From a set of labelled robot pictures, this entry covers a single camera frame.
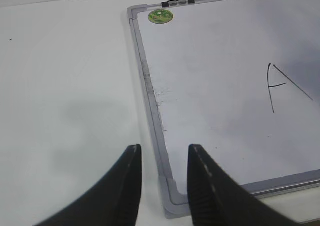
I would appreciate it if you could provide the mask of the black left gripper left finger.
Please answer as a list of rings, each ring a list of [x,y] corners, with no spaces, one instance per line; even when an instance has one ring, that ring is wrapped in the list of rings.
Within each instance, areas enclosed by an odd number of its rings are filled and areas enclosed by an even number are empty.
[[[130,145],[90,190],[41,226],[134,226],[142,195],[142,148]]]

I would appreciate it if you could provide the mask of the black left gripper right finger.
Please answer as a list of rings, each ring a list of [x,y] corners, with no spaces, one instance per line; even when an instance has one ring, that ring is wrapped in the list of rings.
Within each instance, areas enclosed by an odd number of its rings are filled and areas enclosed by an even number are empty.
[[[296,226],[238,185],[199,144],[188,148],[187,196],[195,226]]]

